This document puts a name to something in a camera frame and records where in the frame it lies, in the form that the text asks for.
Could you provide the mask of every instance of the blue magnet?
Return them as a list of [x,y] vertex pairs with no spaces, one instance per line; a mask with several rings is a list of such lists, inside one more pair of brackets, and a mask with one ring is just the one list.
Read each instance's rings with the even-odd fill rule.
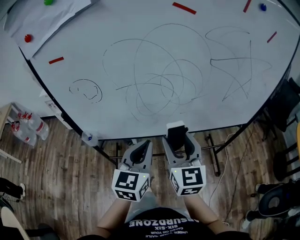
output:
[[267,6],[264,3],[261,4],[261,10],[264,12],[267,11]]

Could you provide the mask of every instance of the green magnet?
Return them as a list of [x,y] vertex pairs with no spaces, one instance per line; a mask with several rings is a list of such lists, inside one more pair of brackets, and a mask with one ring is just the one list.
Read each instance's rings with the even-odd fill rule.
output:
[[53,3],[53,0],[44,0],[45,5],[51,5]]

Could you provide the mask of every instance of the white wall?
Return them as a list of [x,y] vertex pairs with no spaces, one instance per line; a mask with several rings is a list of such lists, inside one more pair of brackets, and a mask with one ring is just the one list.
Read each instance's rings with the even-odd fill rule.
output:
[[42,88],[34,82],[32,72],[14,40],[3,30],[3,24],[4,19],[0,21],[0,107],[18,102],[41,117],[52,116],[53,112],[39,98]]

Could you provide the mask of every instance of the whiteboard table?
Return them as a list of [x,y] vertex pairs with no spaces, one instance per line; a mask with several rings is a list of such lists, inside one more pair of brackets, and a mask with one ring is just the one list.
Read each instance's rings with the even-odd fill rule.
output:
[[299,44],[300,24],[285,4],[180,4],[192,11],[173,0],[101,0],[28,61],[78,134],[158,136],[178,120],[190,132],[242,124],[216,156],[264,107]]

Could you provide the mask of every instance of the red magnet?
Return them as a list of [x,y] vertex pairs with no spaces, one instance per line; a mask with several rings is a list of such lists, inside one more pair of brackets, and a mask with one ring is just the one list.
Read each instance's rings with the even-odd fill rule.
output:
[[25,42],[26,43],[29,43],[29,42],[31,42],[31,40],[32,40],[32,36],[30,35],[30,34],[26,34],[26,36],[25,36]]

